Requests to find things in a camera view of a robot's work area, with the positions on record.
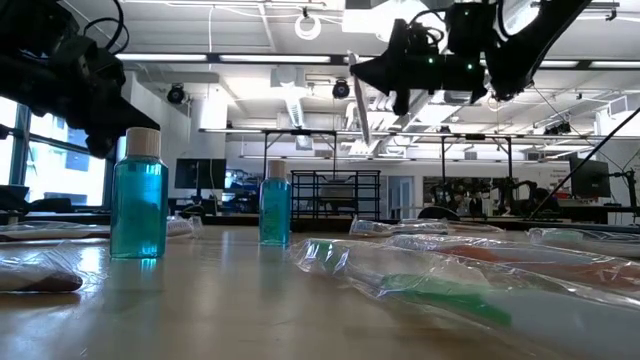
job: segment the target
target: table surface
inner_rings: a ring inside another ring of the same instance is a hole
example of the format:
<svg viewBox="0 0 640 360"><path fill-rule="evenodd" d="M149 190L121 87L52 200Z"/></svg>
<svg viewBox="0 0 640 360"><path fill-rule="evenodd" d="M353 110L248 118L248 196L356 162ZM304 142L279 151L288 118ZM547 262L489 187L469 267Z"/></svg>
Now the table surface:
<svg viewBox="0 0 640 360"><path fill-rule="evenodd" d="M472 325L389 309L306 274L257 235L208 227L201 239L171 240L157 261L110 260L105 242L79 241L78 267L99 274L81 291L0 295L2 358L534 358ZM43 248L1 245L5 257Z"/></svg>

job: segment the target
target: white ceiling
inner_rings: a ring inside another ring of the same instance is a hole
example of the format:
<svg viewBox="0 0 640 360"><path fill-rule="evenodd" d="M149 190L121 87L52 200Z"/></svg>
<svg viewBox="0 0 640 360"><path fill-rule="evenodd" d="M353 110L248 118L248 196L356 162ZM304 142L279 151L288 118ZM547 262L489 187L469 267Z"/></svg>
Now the white ceiling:
<svg viewBox="0 0 640 360"><path fill-rule="evenodd" d="M620 16L640 18L640 1L617 0L621 3ZM115 5L105 0L64 0L66 6L74 8L74 15L81 24L82 18L96 19L116 16ZM329 11L323 14L340 16L344 1L325 1ZM373 34L343 33L341 26L323 21L319 37L312 41L300 39L294 32L295 17L268 18L267 24L260 17L235 14L223 9L211 12L211 44L209 43L209 8L170 7L164 4L122 3L125 21L131 32L129 52L278 52L300 54L346 54L348 50L364 55L380 54L386 44ZM242 12L259 16L257 9L242 8ZM266 9L267 15L298 14L298 10ZM104 33L111 34L114 26L100 25ZM269 43L267 31L273 38ZM576 21L550 50L553 58L625 58L640 59L640 23L614 20ZM90 36L104 43L106 37L97 30ZM270 88L270 71L273 66L256 65L151 65L147 71L168 72L216 72L240 100L240 106L230 111L234 122L241 124L243 118L273 118L284 112L282 100L265 99ZM305 67L309 74L326 75L328 79L348 76L346 67L313 66ZM576 100L576 89L589 90L585 97L604 98L613 92L640 89L640 72L602 71L539 71L535 77L536 87L553 105L545 103L535 91L529 90L516 102L501 104L499 111L481 102L475 107L465 107L458 112L461 121L451 126L459 131L493 131L500 124L500 130L515 132L527 128L535 121L552 116L555 111L572 111L574 126L579 131L589 131L593 124L591 110L604 103ZM156 83L157 88L167 89L169 84ZM307 112L334 112L344 114L348 101L333 100L332 86L318 83L312 97L303 99Z"/></svg>

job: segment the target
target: blue bottle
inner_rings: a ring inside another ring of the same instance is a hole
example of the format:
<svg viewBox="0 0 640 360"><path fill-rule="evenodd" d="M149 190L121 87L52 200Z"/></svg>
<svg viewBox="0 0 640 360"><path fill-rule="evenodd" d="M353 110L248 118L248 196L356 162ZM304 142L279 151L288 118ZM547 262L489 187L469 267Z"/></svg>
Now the blue bottle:
<svg viewBox="0 0 640 360"><path fill-rule="evenodd" d="M260 186L260 244L289 245L291 223L291 185L285 163L269 161L269 176Z"/></svg>
<svg viewBox="0 0 640 360"><path fill-rule="evenodd" d="M126 157L114 169L111 257L164 255L168 185L169 171L160 160L160 132L127 130Z"/></svg>

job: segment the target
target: computer monitor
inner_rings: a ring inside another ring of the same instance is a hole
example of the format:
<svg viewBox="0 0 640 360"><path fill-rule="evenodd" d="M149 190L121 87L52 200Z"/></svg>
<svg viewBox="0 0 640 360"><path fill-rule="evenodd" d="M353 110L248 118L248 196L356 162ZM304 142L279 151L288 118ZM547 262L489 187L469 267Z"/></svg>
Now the computer monitor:
<svg viewBox="0 0 640 360"><path fill-rule="evenodd" d="M578 167L582 159L569 159L571 171ZM571 177L571 193L576 197L611 197L609 184L609 164L589 160Z"/></svg>
<svg viewBox="0 0 640 360"><path fill-rule="evenodd" d="M224 189L227 160L178 159L176 189Z"/></svg>

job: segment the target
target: desk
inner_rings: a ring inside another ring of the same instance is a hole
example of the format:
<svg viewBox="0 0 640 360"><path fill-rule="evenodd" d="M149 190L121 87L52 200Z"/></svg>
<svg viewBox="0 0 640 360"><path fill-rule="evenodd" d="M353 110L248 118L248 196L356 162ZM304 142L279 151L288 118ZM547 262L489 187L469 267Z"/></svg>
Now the desk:
<svg viewBox="0 0 640 360"><path fill-rule="evenodd" d="M390 311L305 274L257 235L210 227L202 240L170 242L155 262L110 261L106 244L86 245L81 265L108 277L78 295L0 295L2 358L531 358L471 325Z"/></svg>

